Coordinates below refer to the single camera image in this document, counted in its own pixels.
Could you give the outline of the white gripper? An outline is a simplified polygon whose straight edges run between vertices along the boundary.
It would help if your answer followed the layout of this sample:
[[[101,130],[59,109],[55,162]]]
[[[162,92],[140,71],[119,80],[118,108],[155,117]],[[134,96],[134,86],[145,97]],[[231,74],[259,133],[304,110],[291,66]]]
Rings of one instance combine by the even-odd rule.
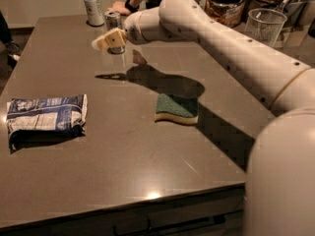
[[[159,23],[158,7],[131,14],[124,20],[123,27],[124,30],[114,28],[97,37],[92,41],[92,48],[112,50],[125,47],[127,39],[140,45],[162,40],[164,37],[163,27]]]

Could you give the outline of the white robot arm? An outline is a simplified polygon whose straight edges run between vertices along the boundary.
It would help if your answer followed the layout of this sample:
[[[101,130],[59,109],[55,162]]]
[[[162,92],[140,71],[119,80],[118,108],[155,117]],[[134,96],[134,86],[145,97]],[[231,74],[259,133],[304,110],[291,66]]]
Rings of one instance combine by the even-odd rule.
[[[315,69],[211,20],[195,0],[162,0],[92,46],[179,39],[199,44],[276,117],[250,152],[244,236],[315,236]]]

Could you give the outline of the person's hand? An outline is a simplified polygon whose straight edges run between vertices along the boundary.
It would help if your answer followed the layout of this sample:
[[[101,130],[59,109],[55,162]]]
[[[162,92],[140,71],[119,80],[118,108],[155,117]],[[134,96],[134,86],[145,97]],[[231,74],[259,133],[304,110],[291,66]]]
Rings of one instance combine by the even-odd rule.
[[[129,16],[131,12],[125,7],[123,1],[115,1],[111,7],[108,8],[108,11],[119,12],[123,16]]]

